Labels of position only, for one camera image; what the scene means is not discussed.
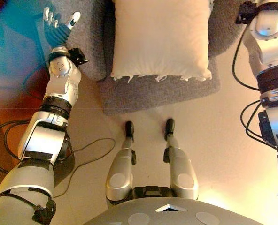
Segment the tile floor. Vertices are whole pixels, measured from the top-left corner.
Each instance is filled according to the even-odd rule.
[[[259,98],[259,93],[240,86],[232,77],[232,46],[218,57],[222,79],[219,93],[150,110],[108,117],[102,113],[95,82],[85,77],[80,96],[69,120],[69,133],[75,149],[97,138],[112,137],[116,147],[105,158],[81,167],[68,192],[56,199],[57,213],[52,225],[82,225],[107,209],[105,180],[115,154],[124,140],[124,122],[135,125],[134,185],[169,186],[169,165],[162,161],[167,118],[176,121],[175,136],[195,168],[200,201],[234,211],[265,225],[278,225],[278,168],[276,152],[249,139],[240,124],[241,110]],[[248,54],[241,48],[237,73],[256,85]],[[252,124],[259,131],[257,119]],[[76,164],[105,153],[111,142],[101,142],[76,154]],[[67,179],[57,188],[61,193]]]

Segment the robotic hand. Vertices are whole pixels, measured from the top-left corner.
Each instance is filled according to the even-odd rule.
[[[49,55],[50,81],[42,105],[20,140],[21,162],[0,185],[0,225],[13,220],[13,224],[48,225],[55,214],[53,166],[66,157],[70,145],[66,129],[78,98],[81,73],[77,66],[87,62],[81,50],[68,51],[64,46],[80,13],[75,12],[60,25],[49,8],[43,14],[46,39],[53,48]]]

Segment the gray chair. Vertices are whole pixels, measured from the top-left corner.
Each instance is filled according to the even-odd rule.
[[[209,69],[212,80],[181,81],[169,76],[162,82],[156,75],[128,77],[114,81],[110,77],[114,53],[115,8],[111,0],[52,0],[57,12],[66,18],[80,11],[82,18],[72,32],[68,47],[80,47],[89,62],[81,66],[83,74],[96,80],[106,115],[130,113],[216,93],[220,89],[216,56],[223,53],[239,36],[242,26],[234,23],[243,0],[215,0],[209,19]]]

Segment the silver metal casing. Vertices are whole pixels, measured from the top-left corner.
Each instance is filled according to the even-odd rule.
[[[43,112],[43,111],[35,112],[30,123],[26,128],[26,131],[24,132],[19,142],[18,156],[22,160],[23,158],[26,157],[24,155],[26,150],[34,151],[34,152],[42,151],[44,153],[49,153],[53,155],[50,159],[50,162],[54,164],[61,150],[65,133],[61,131],[47,129],[47,128],[43,129],[43,127],[39,128],[37,124],[40,122],[50,123],[60,127],[68,125],[68,121],[65,118],[56,115],[52,112]]]
[[[170,165],[170,188],[177,197],[196,200],[199,196],[199,184],[191,160],[178,147],[173,135],[167,136]]]
[[[132,189],[132,139],[126,138],[115,156],[106,181],[106,197],[112,201],[125,199]]]
[[[54,48],[54,52],[65,52],[64,46]],[[47,84],[44,98],[48,96],[59,97],[74,106],[78,99],[78,84],[81,80],[81,72],[66,56],[57,57],[50,62],[50,80]]]
[[[265,98],[268,98],[270,102],[278,101],[278,88],[269,90],[260,96],[260,99],[263,102],[265,101]]]
[[[157,209],[178,211],[157,211]],[[261,225],[208,203],[174,197],[130,200],[105,211],[84,225]]]
[[[12,169],[0,184],[0,194],[15,188],[38,188],[46,191],[51,197],[54,191],[54,170],[51,164],[48,168],[39,166],[23,166],[18,164]]]
[[[276,10],[262,11],[252,20],[244,35],[243,42],[248,49],[255,77],[266,69],[278,66],[278,22],[275,17],[278,18]]]

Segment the gray cushion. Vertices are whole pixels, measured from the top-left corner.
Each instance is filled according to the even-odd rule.
[[[225,52],[244,26],[235,24],[239,6],[246,0],[215,0],[209,18],[209,57]]]
[[[166,80],[157,82],[156,75],[151,75],[134,78],[128,84],[127,77],[115,82],[108,76],[104,81],[98,82],[104,113],[130,113],[215,93],[220,89],[215,58],[210,59],[209,69],[213,74],[212,80],[204,82],[181,81],[180,77],[175,76],[168,76]]]

